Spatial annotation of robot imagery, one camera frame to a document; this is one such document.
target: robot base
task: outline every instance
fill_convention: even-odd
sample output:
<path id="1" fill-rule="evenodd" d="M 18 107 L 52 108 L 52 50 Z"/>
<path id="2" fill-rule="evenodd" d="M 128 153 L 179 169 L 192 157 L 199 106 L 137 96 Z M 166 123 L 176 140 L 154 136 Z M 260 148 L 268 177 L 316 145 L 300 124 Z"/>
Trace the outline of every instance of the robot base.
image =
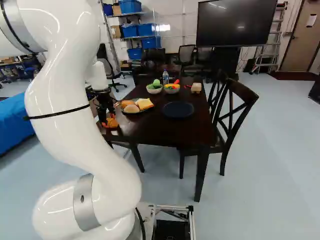
<path id="1" fill-rule="evenodd" d="M 145 240 L 196 240 L 193 206 L 154 205 L 139 202 Z M 139 218 L 126 240 L 143 240 Z"/>

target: black monitor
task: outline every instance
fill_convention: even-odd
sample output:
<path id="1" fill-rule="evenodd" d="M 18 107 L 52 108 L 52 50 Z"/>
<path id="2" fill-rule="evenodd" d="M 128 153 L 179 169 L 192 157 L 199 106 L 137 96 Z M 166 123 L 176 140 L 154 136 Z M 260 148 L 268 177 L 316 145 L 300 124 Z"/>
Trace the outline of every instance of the black monitor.
<path id="1" fill-rule="evenodd" d="M 259 46 L 268 40 L 277 0 L 199 2 L 198 47 Z"/>

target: white bowl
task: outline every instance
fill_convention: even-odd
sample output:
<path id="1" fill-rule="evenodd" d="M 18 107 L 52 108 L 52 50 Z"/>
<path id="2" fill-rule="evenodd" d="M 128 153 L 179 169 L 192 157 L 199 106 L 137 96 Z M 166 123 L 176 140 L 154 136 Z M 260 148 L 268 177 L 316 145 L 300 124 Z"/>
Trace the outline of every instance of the white bowl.
<path id="1" fill-rule="evenodd" d="M 150 89 L 150 88 L 148 88 L 148 86 L 146 86 L 146 90 L 147 90 L 148 93 L 150 93 L 150 94 L 159 94 L 159 93 L 161 93 L 162 88 L 163 88 L 162 84 L 161 84 L 161 87 L 160 87 L 160 88 L 157 88 L 157 89 Z"/>
<path id="2" fill-rule="evenodd" d="M 170 89 L 170 88 L 167 88 L 167 87 L 164 88 L 164 91 L 167 94 L 176 94 L 177 92 L 179 92 L 179 90 L 180 90 L 180 87 L 177 87 L 175 89 Z"/>

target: blue bin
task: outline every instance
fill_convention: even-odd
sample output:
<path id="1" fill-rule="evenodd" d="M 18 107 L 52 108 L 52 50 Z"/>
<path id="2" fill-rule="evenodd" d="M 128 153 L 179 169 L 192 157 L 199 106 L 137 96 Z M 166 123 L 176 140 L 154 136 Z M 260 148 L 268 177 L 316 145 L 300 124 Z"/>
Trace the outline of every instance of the blue bin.
<path id="1" fill-rule="evenodd" d="M 122 14 L 138 13 L 142 11 L 141 2 L 137 0 L 119 1 Z"/>
<path id="2" fill-rule="evenodd" d="M 112 16 L 114 14 L 114 11 L 112 10 L 112 5 L 111 4 L 103 4 L 103 11 L 104 14 L 107 16 Z"/>
<path id="3" fill-rule="evenodd" d="M 137 25 L 123 26 L 122 31 L 125 38 L 138 36 Z"/>
<path id="4" fill-rule="evenodd" d="M 155 24 L 154 23 L 145 23 L 138 25 L 139 36 L 152 36 L 155 35 Z"/>
<path id="5" fill-rule="evenodd" d="M 129 58 L 132 60 L 139 60 L 142 57 L 142 48 L 131 48 L 127 50 Z"/>
<path id="6" fill-rule="evenodd" d="M 143 49 L 160 49 L 161 37 L 146 37 L 141 39 Z"/>

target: water bottle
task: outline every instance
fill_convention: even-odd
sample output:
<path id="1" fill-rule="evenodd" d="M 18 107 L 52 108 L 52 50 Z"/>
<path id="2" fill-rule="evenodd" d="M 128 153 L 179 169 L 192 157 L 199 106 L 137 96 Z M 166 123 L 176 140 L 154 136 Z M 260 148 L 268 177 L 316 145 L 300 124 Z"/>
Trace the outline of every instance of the water bottle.
<path id="1" fill-rule="evenodd" d="M 166 85 L 169 83 L 169 74 L 167 72 L 167 69 L 164 69 L 163 71 L 162 80 L 163 80 L 163 85 Z"/>

